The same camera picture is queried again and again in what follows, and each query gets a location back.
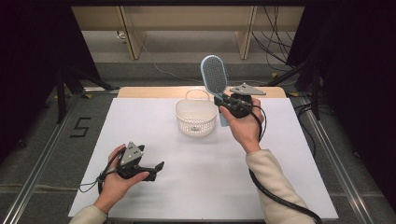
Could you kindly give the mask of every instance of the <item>white table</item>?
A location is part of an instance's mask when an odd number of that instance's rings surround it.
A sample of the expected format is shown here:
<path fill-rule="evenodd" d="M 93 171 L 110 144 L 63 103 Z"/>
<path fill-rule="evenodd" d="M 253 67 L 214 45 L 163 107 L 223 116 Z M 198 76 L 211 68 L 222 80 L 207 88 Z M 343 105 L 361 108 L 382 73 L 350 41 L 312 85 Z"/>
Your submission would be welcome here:
<path fill-rule="evenodd" d="M 91 183 L 106 167 L 109 153 L 133 141 L 146 145 L 140 165 L 165 161 L 155 182 L 130 189 L 109 217 L 133 221 L 263 220 L 257 190 L 245 163 L 245 152 L 217 118 L 215 131 L 191 138 L 177 127 L 180 98 L 117 98 L 81 183 Z M 323 219 L 338 218 L 287 98 L 261 98 L 268 126 L 261 141 L 278 158 L 285 176 L 308 207 Z M 92 204 L 97 188 L 79 192 L 69 216 Z"/>

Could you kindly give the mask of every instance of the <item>wire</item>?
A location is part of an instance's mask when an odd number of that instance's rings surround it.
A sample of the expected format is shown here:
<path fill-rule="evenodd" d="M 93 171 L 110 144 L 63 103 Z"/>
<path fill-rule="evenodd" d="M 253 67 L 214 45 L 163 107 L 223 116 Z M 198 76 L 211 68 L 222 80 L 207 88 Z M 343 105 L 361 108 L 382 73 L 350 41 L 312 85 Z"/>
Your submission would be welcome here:
<path fill-rule="evenodd" d="M 272 20 L 271 20 L 269 14 L 268 14 L 268 12 L 267 12 L 266 7 L 263 7 L 263 8 L 264 8 L 264 11 L 265 11 L 265 15 L 267 16 L 267 19 L 268 19 L 268 21 L 270 22 L 270 25 L 271 25 L 271 27 L 272 27 L 272 29 L 273 29 L 273 32 L 271 33 L 271 39 L 272 39 L 272 36 L 275 34 L 276 37 L 277 37 L 278 43 L 282 43 L 282 40 L 280 39 L 279 34 L 278 34 L 278 32 L 277 32 L 277 13 L 278 13 L 278 11 L 279 11 L 279 7 L 274 7 L 274 23 L 272 22 Z M 284 52 L 283 52 L 283 49 L 282 49 L 282 47 L 281 47 L 280 44 L 279 44 L 279 49 L 280 49 L 280 51 L 282 52 L 282 55 L 283 55 L 283 57 L 284 57 L 285 60 L 286 60 L 287 57 L 285 56 L 285 54 L 284 54 Z"/>
<path fill-rule="evenodd" d="M 265 58 L 266 58 L 266 61 L 267 61 L 268 65 L 270 65 L 272 68 L 274 68 L 274 67 L 269 63 L 269 61 L 268 61 L 268 54 L 271 55 L 271 56 L 273 56 L 274 58 L 276 58 L 276 59 L 279 60 L 280 62 L 286 64 L 286 61 L 285 61 L 285 60 L 279 58 L 279 57 L 278 57 L 277 55 L 275 55 L 271 50 L 269 50 L 269 44 L 270 44 L 271 42 L 268 42 L 268 46 L 265 47 L 264 44 L 257 38 L 257 36 L 256 36 L 254 33 L 252 33 L 252 35 L 253 35 L 254 39 L 256 40 L 257 44 L 259 45 L 259 47 L 262 48 L 262 49 L 265 51 L 265 55 L 266 55 Z"/>
<path fill-rule="evenodd" d="M 316 223 L 319 223 L 319 224 L 322 223 L 320 217 L 319 217 L 316 213 L 312 212 L 311 210 L 309 210 L 309 209 L 307 209 L 307 208 L 301 207 L 301 206 L 298 205 L 298 204 L 291 203 L 291 202 L 288 202 L 288 201 L 286 201 L 286 200 L 284 200 L 284 199 L 282 199 L 282 198 L 279 198 L 279 197 L 276 196 L 274 193 L 272 193 L 271 191 L 269 191 L 268 189 L 266 189 L 266 188 L 259 182 L 259 180 L 257 179 L 257 177 L 254 175 L 254 173 L 253 173 L 251 170 L 249 170 L 249 174 L 250 174 L 251 179 L 253 180 L 253 183 L 256 185 L 256 187 L 257 187 L 264 195 L 266 195 L 268 198 L 274 200 L 274 201 L 277 202 L 277 203 L 280 203 L 280 204 L 282 204 L 282 205 L 285 205 L 285 206 L 287 206 L 288 208 L 291 208 L 291 209 L 293 209 L 293 210 L 295 210 L 295 211 L 298 211 L 298 212 L 300 212 L 300 213 L 303 213 L 303 214 L 306 214 L 306 215 L 312 217 L 312 218 L 316 221 Z"/>
<path fill-rule="evenodd" d="M 142 41 L 140 41 L 140 39 L 139 39 L 139 37 L 137 36 L 136 33 L 134 33 L 134 38 L 139 42 L 139 44 L 142 45 L 143 50 L 144 50 L 144 51 L 147 53 L 147 55 L 152 59 L 152 61 L 155 62 L 155 58 L 151 55 L 151 53 L 149 53 L 149 51 L 147 50 L 146 46 L 143 44 Z M 153 64 L 154 64 L 154 67 L 157 69 L 157 71 L 159 71 L 160 73 L 170 75 L 170 76 L 175 77 L 175 78 L 178 78 L 178 79 L 180 79 L 180 80 L 193 81 L 193 82 L 198 82 L 198 83 L 200 83 L 200 84 L 204 83 L 204 82 L 201 81 L 201 80 L 197 80 L 197 79 L 193 79 L 193 78 L 179 77 L 179 76 L 177 76 L 177 75 L 175 75 L 175 74 L 173 74 L 173 73 L 171 73 L 171 72 L 166 72 L 166 71 L 161 70 L 161 69 L 157 66 L 156 63 L 153 63 Z"/>
<path fill-rule="evenodd" d="M 267 115 L 265 114 L 265 111 L 262 109 L 262 107 L 257 106 L 257 105 L 254 105 L 253 107 L 258 107 L 262 111 L 262 114 L 264 115 L 264 128 L 262 129 L 262 135 L 260 137 L 260 140 L 262 140 L 265 130 L 267 129 Z"/>
<path fill-rule="evenodd" d="M 112 174 L 112 173 L 117 172 L 116 170 L 113 170 L 113 171 L 111 171 L 111 172 L 108 172 L 108 168 L 110 167 L 111 163 L 113 163 L 113 161 L 114 161 L 121 153 L 123 153 L 123 152 L 125 151 L 125 149 L 126 149 L 126 147 L 123 148 L 123 149 L 121 149 L 121 150 L 119 150 L 119 151 L 113 156 L 113 158 L 111 158 L 111 160 L 107 163 L 107 166 L 106 166 L 105 170 L 103 170 L 103 171 L 101 172 L 101 174 L 99 174 L 99 176 L 96 177 L 95 181 L 93 181 L 93 182 L 91 182 L 91 183 L 88 183 L 88 184 L 81 184 L 81 185 L 79 186 L 79 189 L 78 189 L 78 190 L 79 190 L 80 192 L 82 192 L 82 193 L 88 192 L 90 189 L 93 188 L 93 186 L 95 186 L 96 183 L 98 183 L 98 189 L 99 189 L 99 194 L 100 194 L 100 193 L 102 192 L 102 188 L 103 188 L 102 185 L 103 185 L 103 182 L 104 182 L 105 179 L 106 179 L 106 176 L 109 175 L 109 174 Z M 82 190 L 82 189 L 81 189 L 81 187 L 83 187 L 83 186 L 89 186 L 89 185 L 91 185 L 91 186 L 90 186 L 88 189 L 86 189 L 86 190 Z"/>
<path fill-rule="evenodd" d="M 277 41 L 275 41 L 275 40 L 272 40 L 272 39 L 270 39 L 268 36 L 266 36 L 265 35 L 265 33 L 262 31 L 262 35 L 266 38 L 266 39 L 268 39 L 268 41 L 271 41 L 272 43 L 274 43 L 274 44 L 278 44 L 278 45 L 282 45 L 282 46 L 285 46 L 285 47 L 287 47 L 287 48 L 291 48 L 291 46 L 289 46 L 289 45 L 287 45 L 287 44 L 284 44 L 284 43 L 282 43 L 282 42 L 277 42 Z"/>
<path fill-rule="evenodd" d="M 300 108 L 300 111 L 299 111 L 298 114 L 297 114 L 297 120 L 299 121 L 301 127 L 303 127 L 303 129 L 305 130 L 305 132 L 306 132 L 306 133 L 308 134 L 308 136 L 311 138 L 312 145 L 313 145 L 313 146 L 312 146 L 312 148 L 313 148 L 313 149 L 312 149 L 312 157 L 315 158 L 316 155 L 317 155 L 317 144 L 316 144 L 315 139 L 314 139 L 314 137 L 312 136 L 312 134 L 308 131 L 308 129 L 307 129 L 306 126 L 301 122 L 301 119 L 300 119 L 300 116 L 301 116 L 303 113 L 305 113 L 305 112 L 311 110 L 311 104 L 296 106 L 296 107 L 294 107 L 294 110 L 296 110 L 296 109 L 298 109 L 298 108 Z"/>
<path fill-rule="evenodd" d="M 291 38 L 291 36 L 289 35 L 289 32 L 285 32 L 285 33 L 289 37 L 290 41 L 293 42 L 293 38 Z"/>

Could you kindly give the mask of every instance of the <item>beige sleeve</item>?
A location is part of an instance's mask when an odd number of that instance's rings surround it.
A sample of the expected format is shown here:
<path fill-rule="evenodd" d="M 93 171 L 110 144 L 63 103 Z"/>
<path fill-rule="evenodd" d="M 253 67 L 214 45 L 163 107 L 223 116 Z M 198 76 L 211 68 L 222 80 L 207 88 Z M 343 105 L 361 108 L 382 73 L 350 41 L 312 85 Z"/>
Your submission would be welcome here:
<path fill-rule="evenodd" d="M 102 224 L 107 215 L 94 205 L 84 207 L 69 222 L 69 224 Z"/>
<path fill-rule="evenodd" d="M 289 180 L 283 175 L 277 159 L 270 150 L 262 149 L 251 152 L 247 154 L 246 160 L 248 168 L 266 189 L 286 201 L 307 207 L 303 199 L 294 191 Z M 315 223 L 313 218 L 276 203 L 259 190 L 258 192 L 267 224 Z"/>

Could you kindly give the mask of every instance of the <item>plastic container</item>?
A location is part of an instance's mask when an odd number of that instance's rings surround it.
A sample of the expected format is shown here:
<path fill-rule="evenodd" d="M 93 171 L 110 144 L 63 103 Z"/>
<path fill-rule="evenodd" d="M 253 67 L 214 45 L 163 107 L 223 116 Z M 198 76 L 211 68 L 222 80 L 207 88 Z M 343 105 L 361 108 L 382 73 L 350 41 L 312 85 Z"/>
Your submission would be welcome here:
<path fill-rule="evenodd" d="M 204 137 L 212 133 L 216 127 L 218 107 L 209 100 L 192 100 L 188 98 L 191 91 L 203 91 L 192 89 L 186 92 L 186 97 L 176 103 L 177 126 L 186 135 L 191 137 Z"/>

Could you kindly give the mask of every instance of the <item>person's left hand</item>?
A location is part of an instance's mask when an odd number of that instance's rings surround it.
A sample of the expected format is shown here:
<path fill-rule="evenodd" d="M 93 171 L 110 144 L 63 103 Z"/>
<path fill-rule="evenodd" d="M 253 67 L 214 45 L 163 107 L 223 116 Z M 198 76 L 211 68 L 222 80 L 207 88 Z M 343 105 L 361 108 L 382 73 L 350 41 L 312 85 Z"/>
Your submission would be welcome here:
<path fill-rule="evenodd" d="M 123 149 L 125 145 L 121 145 L 119 147 L 116 147 L 113 152 L 108 156 L 108 161 L 110 161 L 116 153 Z M 117 163 L 119 161 L 119 158 L 117 157 L 109 166 L 111 167 L 117 167 Z M 138 182 L 144 180 L 147 176 L 149 175 L 149 172 L 143 172 L 138 175 L 135 175 L 134 177 L 130 179 L 123 179 L 120 177 L 117 172 L 108 174 L 106 176 L 103 189 L 99 197 L 97 198 L 96 202 L 93 204 L 97 208 L 99 208 L 102 212 L 105 214 L 110 211 L 110 209 L 116 204 L 119 200 L 121 200 L 128 189 L 137 184 Z"/>

